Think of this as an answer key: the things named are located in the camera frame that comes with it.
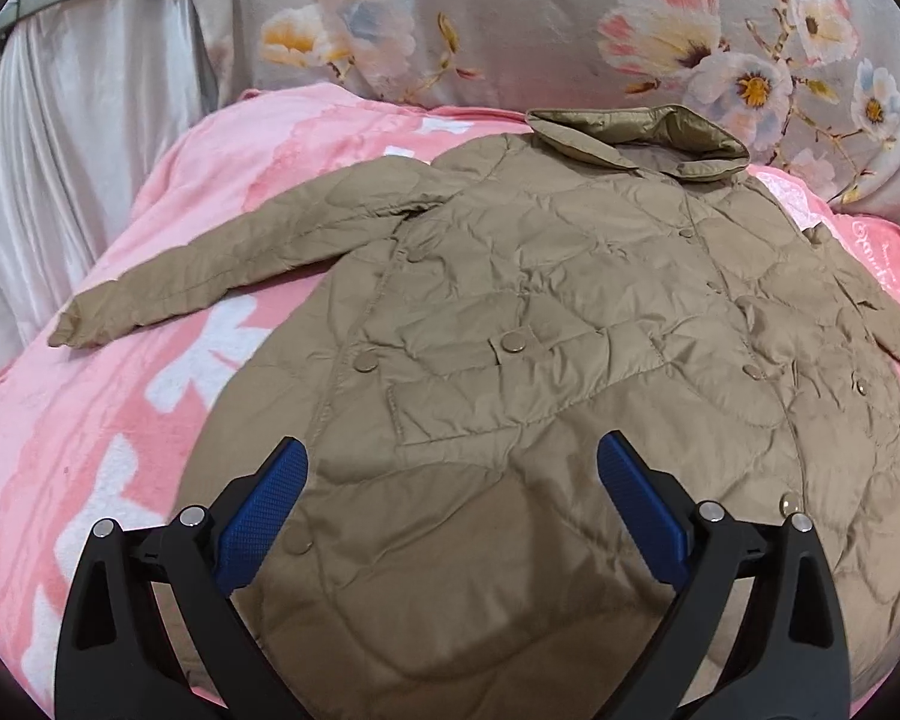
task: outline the blue textured pad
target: blue textured pad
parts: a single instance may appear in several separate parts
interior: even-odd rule
[[[214,579],[223,595],[253,581],[306,482],[307,450],[292,440],[221,533]]]
[[[597,447],[597,473],[653,579],[679,590],[689,578],[687,535],[629,451],[610,433]]]

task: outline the snap button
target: snap button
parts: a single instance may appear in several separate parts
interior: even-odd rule
[[[800,496],[797,493],[783,493],[780,496],[780,517],[789,517],[800,511]]]
[[[306,555],[314,545],[310,538],[310,528],[306,523],[291,520],[287,523],[287,530],[283,532],[283,548],[290,555]]]
[[[500,346],[505,352],[516,354],[527,348],[527,339],[519,330],[511,330],[503,338],[500,338]]]
[[[372,370],[376,370],[378,364],[377,354],[372,351],[361,352],[353,361],[353,367],[361,373],[370,373]]]

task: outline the pink blanket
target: pink blanket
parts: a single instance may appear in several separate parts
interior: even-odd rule
[[[525,131],[516,114],[428,113],[330,84],[251,95],[170,150],[141,189],[130,228],[82,288],[322,172],[386,153],[430,160],[474,137]],[[826,220],[900,299],[898,228],[834,217],[789,176],[755,172],[802,226]],[[166,521],[223,386],[321,278],[234,293],[92,353],[50,349],[45,331],[0,374],[0,654],[41,706],[52,705],[60,616],[91,525]]]

